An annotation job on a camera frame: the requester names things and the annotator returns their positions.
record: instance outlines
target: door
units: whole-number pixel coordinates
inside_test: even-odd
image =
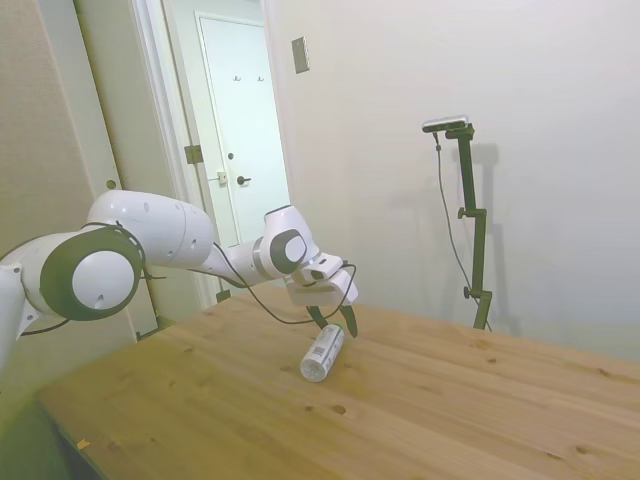
[[[200,18],[220,146],[240,242],[289,204],[264,28]]]
[[[110,36],[109,29],[91,30],[91,37],[88,30],[98,25],[111,25],[105,20],[105,13],[112,15],[108,20],[119,19],[121,17],[116,17],[117,13],[128,12],[128,5],[124,2],[118,2],[116,5],[116,2],[113,2],[113,5],[109,5],[110,8],[103,9],[101,7],[105,5],[100,2],[77,0],[75,6],[81,14],[76,15],[73,2],[42,1],[40,12],[46,23],[50,47],[58,66],[57,81],[64,89],[67,107],[74,119],[78,147],[82,151],[85,171],[95,198],[108,188],[121,187],[103,116],[104,113],[109,113],[111,108],[105,109],[103,113],[100,101],[105,99],[98,98],[94,82],[95,71],[91,70],[92,66],[96,68],[96,50],[117,47],[110,47],[114,37]],[[84,41],[79,23],[82,23],[86,36]],[[91,57],[93,65],[90,65],[88,57]],[[106,60],[108,63],[108,59],[103,56],[100,56],[100,60]],[[101,80],[101,86],[104,86],[104,78]],[[146,281],[139,283],[138,290],[124,313],[129,316],[134,330],[140,335],[158,328]]]

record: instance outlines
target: light switch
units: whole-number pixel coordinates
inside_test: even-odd
[[[296,66],[296,73],[309,70],[309,55],[307,53],[307,40],[304,37],[296,38],[291,42],[293,48],[293,63]]]

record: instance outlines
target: door latch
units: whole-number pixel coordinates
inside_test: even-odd
[[[218,180],[218,185],[221,187],[224,187],[227,183],[229,183],[229,178],[227,177],[227,172],[225,172],[224,170],[218,170],[218,176],[217,177],[213,177],[213,178],[209,178],[208,179],[210,182],[213,182],[214,180]]]

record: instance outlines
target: door hinge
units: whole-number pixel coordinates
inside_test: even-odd
[[[204,159],[202,158],[202,148],[200,145],[187,145],[184,147],[184,153],[187,154],[187,163],[189,165],[204,163]]]
[[[231,290],[222,290],[221,292],[216,293],[216,300],[218,303],[226,300],[227,298],[231,298]]]

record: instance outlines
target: white door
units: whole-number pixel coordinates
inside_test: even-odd
[[[200,18],[223,162],[240,242],[289,204],[264,28]]]

